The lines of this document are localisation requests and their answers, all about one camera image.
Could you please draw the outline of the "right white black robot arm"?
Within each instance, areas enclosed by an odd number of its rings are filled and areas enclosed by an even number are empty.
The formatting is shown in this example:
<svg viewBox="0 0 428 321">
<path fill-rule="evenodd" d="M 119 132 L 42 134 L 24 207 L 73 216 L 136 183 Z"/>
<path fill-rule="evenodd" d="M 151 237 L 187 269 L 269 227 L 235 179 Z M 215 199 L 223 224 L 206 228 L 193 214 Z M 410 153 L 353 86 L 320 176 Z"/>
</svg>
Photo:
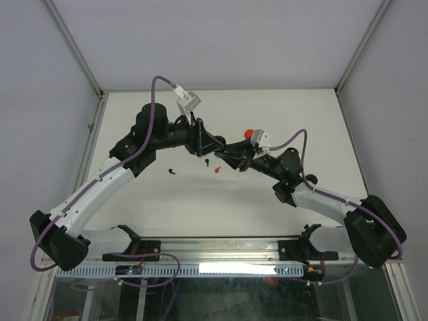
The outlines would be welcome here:
<svg viewBox="0 0 428 321">
<path fill-rule="evenodd" d="M 299 250 L 307 259 L 322 252 L 347 253 L 370 267 L 379 268 L 390 259 L 399 259 L 407 235 L 382 199 L 347 197 L 317 187 L 317 178 L 304 175 L 302 155 L 287 148 L 272 156 L 265 147 L 250 139 L 226 143 L 216 156 L 241 172 L 252 169 L 277 182 L 274 194 L 281 203 L 307 209 L 333 220 L 335 227 L 313 224 L 300 235 Z"/>
</svg>

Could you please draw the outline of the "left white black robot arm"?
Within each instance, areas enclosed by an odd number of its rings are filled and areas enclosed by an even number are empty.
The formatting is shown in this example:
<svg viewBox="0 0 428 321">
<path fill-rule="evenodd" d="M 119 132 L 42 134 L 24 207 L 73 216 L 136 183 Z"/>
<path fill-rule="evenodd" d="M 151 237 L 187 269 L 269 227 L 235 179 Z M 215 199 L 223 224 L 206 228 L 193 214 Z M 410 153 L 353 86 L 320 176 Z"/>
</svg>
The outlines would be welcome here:
<svg viewBox="0 0 428 321">
<path fill-rule="evenodd" d="M 223 149 L 225 139 L 208 133 L 200 118 L 180 116 L 169 122 L 162 104 L 146 104 L 130 132 L 116 143 L 96 174 L 49 213 L 36 211 L 29 219 L 36 248 L 64 271 L 87 257 L 117 255 L 134 259 L 142 252 L 140 236 L 127 225 L 87 231 L 89 220 L 123 186 L 156 159 L 156 151 L 184 146 L 205 156 Z"/>
</svg>

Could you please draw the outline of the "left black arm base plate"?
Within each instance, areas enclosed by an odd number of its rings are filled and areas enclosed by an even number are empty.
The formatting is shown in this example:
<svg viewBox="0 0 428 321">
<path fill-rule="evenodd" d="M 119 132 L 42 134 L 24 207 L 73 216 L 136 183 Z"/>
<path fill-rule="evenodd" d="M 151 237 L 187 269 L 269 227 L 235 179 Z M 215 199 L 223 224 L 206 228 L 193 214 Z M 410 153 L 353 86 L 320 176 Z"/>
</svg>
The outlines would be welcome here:
<svg viewBox="0 0 428 321">
<path fill-rule="evenodd" d="M 102 256 L 103 261 L 136 261 L 152 262 L 159 261 L 161 252 L 161 240 L 141 239 L 138 242 L 132 242 L 130 247 L 119 256 L 107 253 Z"/>
</svg>

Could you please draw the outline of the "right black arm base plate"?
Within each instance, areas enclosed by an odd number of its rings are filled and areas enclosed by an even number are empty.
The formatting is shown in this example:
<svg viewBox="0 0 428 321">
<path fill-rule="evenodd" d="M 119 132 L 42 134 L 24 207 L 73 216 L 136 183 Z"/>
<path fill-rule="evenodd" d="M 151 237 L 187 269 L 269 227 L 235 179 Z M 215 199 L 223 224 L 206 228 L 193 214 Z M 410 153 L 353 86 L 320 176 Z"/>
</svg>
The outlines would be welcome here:
<svg viewBox="0 0 428 321">
<path fill-rule="evenodd" d="M 309 241 L 301 241 L 299 239 L 288 239 L 278 241 L 278 253 L 280 261 L 298 261 L 303 264 L 308 264 L 309 261 L 338 261 L 338 253 L 336 251 L 321 252 Z"/>
</svg>

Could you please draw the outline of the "black round charging case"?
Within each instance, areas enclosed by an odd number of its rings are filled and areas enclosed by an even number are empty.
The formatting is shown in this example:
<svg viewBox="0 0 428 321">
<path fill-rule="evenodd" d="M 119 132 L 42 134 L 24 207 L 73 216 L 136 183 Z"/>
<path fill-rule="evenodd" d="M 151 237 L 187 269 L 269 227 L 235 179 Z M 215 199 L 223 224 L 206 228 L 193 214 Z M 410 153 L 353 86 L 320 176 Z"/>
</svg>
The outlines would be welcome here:
<svg viewBox="0 0 428 321">
<path fill-rule="evenodd" d="M 226 144 L 226 139 L 222 136 L 216 136 L 215 137 L 219 142 L 221 142 L 222 144 Z"/>
</svg>

